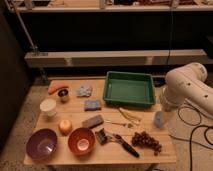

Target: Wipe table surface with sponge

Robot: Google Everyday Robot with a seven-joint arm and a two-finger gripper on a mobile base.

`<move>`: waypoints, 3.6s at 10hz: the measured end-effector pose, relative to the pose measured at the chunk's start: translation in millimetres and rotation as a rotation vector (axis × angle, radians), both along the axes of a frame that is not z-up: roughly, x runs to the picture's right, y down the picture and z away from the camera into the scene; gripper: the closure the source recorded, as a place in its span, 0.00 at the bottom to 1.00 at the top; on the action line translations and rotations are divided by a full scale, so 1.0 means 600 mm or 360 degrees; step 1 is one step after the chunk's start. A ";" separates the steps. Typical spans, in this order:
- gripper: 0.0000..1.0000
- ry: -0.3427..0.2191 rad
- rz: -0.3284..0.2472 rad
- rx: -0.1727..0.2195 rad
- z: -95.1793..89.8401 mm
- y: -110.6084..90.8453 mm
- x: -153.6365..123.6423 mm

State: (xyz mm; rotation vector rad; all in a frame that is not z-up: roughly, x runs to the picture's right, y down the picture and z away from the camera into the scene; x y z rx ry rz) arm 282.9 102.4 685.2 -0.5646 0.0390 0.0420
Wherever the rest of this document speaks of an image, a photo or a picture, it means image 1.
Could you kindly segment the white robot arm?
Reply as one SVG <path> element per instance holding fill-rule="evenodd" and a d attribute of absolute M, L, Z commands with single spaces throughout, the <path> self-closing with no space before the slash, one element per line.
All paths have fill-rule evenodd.
<path fill-rule="evenodd" d="M 213 88 L 205 84 L 206 68 L 197 62 L 170 70 L 165 76 L 165 87 L 160 102 L 165 111 L 172 111 L 188 99 L 208 114 L 213 115 Z"/>

